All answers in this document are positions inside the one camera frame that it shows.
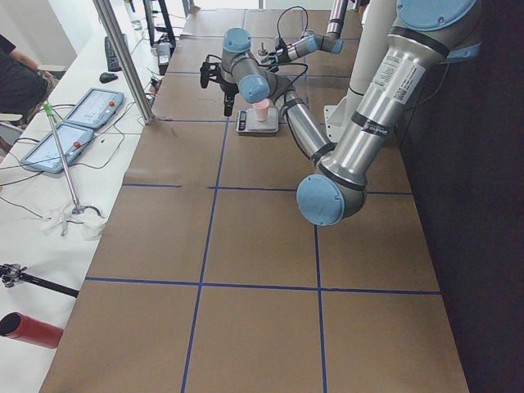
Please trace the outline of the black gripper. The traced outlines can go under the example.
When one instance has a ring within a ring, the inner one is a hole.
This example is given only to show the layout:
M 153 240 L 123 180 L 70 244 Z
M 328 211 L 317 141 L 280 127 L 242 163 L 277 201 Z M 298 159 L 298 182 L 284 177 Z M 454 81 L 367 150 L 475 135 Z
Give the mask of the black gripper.
M 286 46 L 276 47 L 271 53 L 272 64 L 285 64 L 288 63 L 288 50 Z
M 233 113 L 234 96 L 237 95 L 237 85 L 221 78 L 219 86 L 224 92 L 224 116 L 231 116 Z

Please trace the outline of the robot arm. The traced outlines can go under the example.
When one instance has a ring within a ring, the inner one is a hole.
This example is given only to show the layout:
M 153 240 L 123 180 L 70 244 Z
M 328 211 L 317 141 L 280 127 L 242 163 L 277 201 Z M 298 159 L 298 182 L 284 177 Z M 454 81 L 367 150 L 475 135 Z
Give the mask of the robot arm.
M 321 51 L 339 54 L 343 47 L 341 31 L 344 26 L 348 0 L 335 1 L 332 5 L 331 14 L 327 23 L 324 35 L 316 34 L 308 29 L 309 17 L 307 11 L 302 6 L 293 6 L 285 9 L 277 20 L 278 36 L 275 38 L 275 49 L 268 54 L 267 59 L 270 65 L 280 65 L 291 63 L 297 59 L 305 57 L 310 53 Z M 282 17 L 290 10 L 300 9 L 305 13 L 306 23 L 302 35 L 294 43 L 285 43 L 279 29 Z
M 336 107 L 341 136 L 329 139 L 296 94 L 291 80 L 260 65 L 251 36 L 241 28 L 223 38 L 217 80 L 230 113 L 236 95 L 250 104 L 271 100 L 297 145 L 314 165 L 297 188 L 302 215 L 327 226 L 356 214 L 366 199 L 366 173 L 390 137 L 422 77 L 439 64 L 475 57 L 481 46 L 478 1 L 371 1 L 349 92 Z

